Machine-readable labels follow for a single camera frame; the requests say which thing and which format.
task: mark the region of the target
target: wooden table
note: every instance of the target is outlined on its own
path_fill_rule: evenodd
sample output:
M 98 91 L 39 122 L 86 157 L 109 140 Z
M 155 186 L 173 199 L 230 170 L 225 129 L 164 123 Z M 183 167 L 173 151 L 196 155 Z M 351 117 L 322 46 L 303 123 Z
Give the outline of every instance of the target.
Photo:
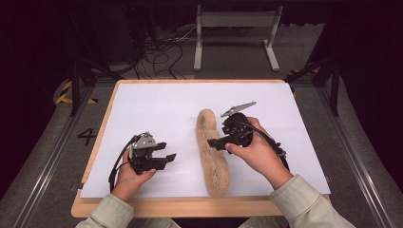
M 82 183 L 86 183 L 89 172 L 98 153 L 106 122 L 112 109 L 113 100 L 119 84 L 163 84 L 163 83 L 284 83 L 282 80 L 123 80 L 114 88 L 106 110 L 97 140 L 89 157 Z M 101 199 L 82 199 L 78 190 L 71 208 L 75 218 L 86 218 Z M 132 199 L 129 202 L 134 208 L 136 218 L 219 218 L 219 217 L 256 217 L 281 216 L 282 213 L 269 197 L 236 197 L 236 198 L 172 198 L 172 199 Z

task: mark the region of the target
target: person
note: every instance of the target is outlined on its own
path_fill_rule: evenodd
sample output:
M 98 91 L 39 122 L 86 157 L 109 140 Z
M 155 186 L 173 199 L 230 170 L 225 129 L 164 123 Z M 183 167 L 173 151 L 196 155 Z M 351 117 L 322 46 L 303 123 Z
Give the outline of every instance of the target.
M 248 117 L 248 121 L 267 134 L 258 119 Z M 302 176 L 290 173 L 259 133 L 253 134 L 249 146 L 240 147 L 228 143 L 225 148 L 269 181 L 275 190 L 270 194 L 270 199 L 287 219 L 290 227 L 354 227 Z M 126 202 L 155 173 L 155 170 L 150 170 L 137 175 L 130 165 L 123 165 L 111 194 L 103 198 L 89 217 L 77 227 L 126 227 L 133 219 L 133 208 Z M 179 227 L 170 218 L 148 219 L 147 222 L 147 227 Z M 270 227 L 269 224 L 276 225 L 276 222 L 270 217 L 256 217 L 245 221 L 241 228 Z

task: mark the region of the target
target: long-sleeved shirt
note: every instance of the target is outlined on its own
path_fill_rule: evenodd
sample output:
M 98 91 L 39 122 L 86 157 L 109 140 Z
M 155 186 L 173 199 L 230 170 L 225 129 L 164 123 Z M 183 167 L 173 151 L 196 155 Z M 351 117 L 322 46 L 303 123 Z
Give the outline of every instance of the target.
M 354 227 L 299 175 L 270 194 L 270 198 L 288 220 L 290 227 Z M 77 227 L 127 227 L 132 219 L 133 208 L 109 194 Z M 253 224 L 254 227 L 267 227 L 267 219 L 255 218 Z M 158 227 L 179 226 L 172 219 L 162 219 Z

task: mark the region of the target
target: brown elongated object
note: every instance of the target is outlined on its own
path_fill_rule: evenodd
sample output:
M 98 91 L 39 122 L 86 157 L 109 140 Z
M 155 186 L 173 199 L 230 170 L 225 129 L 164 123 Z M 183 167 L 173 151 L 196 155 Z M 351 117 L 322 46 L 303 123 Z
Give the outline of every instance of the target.
M 201 153 L 201 165 L 208 194 L 212 198 L 223 198 L 228 193 L 229 170 L 222 150 L 208 145 L 208 139 L 219 139 L 216 116 L 210 109 L 203 109 L 196 123 L 196 136 Z

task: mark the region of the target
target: white paper sheet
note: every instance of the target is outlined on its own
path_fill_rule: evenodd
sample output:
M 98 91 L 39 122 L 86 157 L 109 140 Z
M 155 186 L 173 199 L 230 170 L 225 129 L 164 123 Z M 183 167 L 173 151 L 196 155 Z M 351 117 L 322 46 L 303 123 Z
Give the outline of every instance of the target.
M 196 120 L 202 109 L 220 114 L 231 106 L 257 104 L 242 111 L 259 119 L 260 124 L 287 152 L 294 174 L 300 174 L 320 193 L 330 194 L 317 155 L 288 84 L 195 83 L 120 84 L 107 121 L 98 155 L 84 185 L 82 198 L 103 198 L 109 193 L 108 176 L 126 143 L 149 131 L 166 149 L 154 158 L 177 154 L 164 170 L 143 185 L 136 198 L 208 197 L 204 184 Z M 224 151 L 230 169 L 228 197 L 267 196 L 273 188 L 242 159 Z

